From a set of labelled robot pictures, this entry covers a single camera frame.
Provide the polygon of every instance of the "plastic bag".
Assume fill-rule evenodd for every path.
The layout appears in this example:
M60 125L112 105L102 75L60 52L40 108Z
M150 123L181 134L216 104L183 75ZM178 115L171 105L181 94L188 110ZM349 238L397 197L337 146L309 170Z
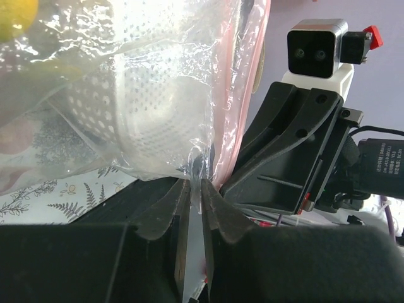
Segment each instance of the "plastic bag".
M269 7L39 0L30 28L0 44L0 194L106 165L219 186L241 143Z

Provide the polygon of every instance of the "fern leaf pattern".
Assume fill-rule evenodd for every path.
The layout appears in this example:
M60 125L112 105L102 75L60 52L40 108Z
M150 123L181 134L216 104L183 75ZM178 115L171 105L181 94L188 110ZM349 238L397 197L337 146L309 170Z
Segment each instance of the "fern leaf pattern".
M100 200L99 203L102 203L105 201L105 189L104 189L104 185L101 185L101 194L100 194Z
M113 166L102 167L98 170L98 179L101 177L106 177L110 172L117 173L119 170Z
M69 223L76 220L80 216L84 215L84 213L86 212L84 206L78 206L78 202L55 203L55 204L48 204L48 206L63 212L63 214L68 219Z
M88 184L84 183L84 186L86 187L87 192L87 210L91 210L92 208L94 208L94 206L97 205L97 202L95 201L93 191L88 186Z

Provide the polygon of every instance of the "screw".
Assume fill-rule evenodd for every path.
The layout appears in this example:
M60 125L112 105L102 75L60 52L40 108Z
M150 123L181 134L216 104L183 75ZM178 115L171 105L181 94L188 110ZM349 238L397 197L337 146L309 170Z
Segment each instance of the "screw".
M347 118L350 115L351 115L351 112L349 110L347 110L347 109L343 110L342 113L341 113L341 116L344 117L344 118Z
M327 96L326 96L326 95L320 95L320 96L318 96L318 97L316 98L316 102L317 102L318 104L326 103L326 101L327 101Z

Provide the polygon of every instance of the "camera module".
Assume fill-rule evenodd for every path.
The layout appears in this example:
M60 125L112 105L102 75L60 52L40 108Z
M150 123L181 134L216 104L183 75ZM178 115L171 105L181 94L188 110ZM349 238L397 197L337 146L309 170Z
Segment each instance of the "camera module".
M342 37L348 30L341 19L303 20L288 33L288 67L291 73L331 78L340 67Z

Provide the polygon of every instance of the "black bracket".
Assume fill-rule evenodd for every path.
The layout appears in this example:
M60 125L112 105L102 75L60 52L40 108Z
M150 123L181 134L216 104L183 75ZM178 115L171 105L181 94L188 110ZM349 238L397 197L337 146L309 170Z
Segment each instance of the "black bracket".
M273 83L244 135L223 197L243 208L287 215L312 208L348 130L362 119L361 112L342 105L336 92Z

